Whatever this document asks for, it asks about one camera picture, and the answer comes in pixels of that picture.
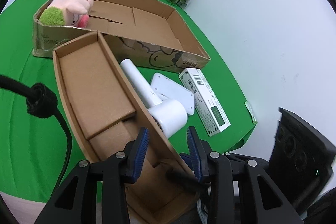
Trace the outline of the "white hair dryer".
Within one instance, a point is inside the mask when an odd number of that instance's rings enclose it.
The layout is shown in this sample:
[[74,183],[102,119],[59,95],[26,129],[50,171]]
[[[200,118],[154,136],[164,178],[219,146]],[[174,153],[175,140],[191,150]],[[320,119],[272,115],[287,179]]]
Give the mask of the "white hair dryer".
[[181,102],[159,98],[131,59],[121,61],[120,67],[165,137],[170,138],[187,124],[187,112]]

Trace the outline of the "teal pink plush toy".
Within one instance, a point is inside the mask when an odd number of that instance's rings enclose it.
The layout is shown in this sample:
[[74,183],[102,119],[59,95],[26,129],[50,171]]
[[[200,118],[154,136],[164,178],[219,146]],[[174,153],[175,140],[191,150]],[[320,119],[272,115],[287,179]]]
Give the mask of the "teal pink plush toy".
[[42,12],[39,21],[45,26],[86,28],[94,1],[53,0]]

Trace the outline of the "small cardboard box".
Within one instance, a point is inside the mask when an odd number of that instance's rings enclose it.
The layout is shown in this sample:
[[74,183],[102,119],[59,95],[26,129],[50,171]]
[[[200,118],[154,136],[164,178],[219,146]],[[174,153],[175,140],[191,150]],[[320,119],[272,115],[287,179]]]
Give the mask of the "small cardboard box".
[[149,130],[140,178],[126,187],[131,215],[141,223],[172,223],[198,199],[166,173],[191,169],[182,160],[135,92],[100,32],[79,36],[54,49],[55,77],[62,105],[84,156],[100,162]]

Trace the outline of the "white device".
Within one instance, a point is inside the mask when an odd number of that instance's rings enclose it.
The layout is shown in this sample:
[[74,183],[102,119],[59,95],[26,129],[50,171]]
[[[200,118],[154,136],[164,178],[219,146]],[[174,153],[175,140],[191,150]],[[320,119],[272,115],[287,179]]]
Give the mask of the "white device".
[[154,73],[151,83],[151,88],[155,94],[162,100],[174,99],[180,102],[185,108],[187,115],[192,116],[195,112],[195,98],[193,92],[162,75]]

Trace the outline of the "white green medicine box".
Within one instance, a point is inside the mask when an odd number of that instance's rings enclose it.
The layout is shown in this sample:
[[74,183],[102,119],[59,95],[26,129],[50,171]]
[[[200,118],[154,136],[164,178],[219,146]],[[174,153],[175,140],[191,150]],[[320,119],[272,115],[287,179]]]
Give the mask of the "white green medicine box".
[[195,109],[209,136],[227,129],[231,123],[200,69],[186,68],[179,75],[183,86],[194,94]]

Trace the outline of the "large cardboard tray box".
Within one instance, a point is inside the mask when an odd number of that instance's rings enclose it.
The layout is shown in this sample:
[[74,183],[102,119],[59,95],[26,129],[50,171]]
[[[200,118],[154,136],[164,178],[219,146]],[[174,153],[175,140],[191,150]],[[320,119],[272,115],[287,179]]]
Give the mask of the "large cardboard tray box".
[[94,0],[82,23],[50,26],[33,16],[33,55],[49,58],[54,48],[88,32],[101,32],[118,61],[170,72],[203,68],[210,56],[176,8],[158,0]]

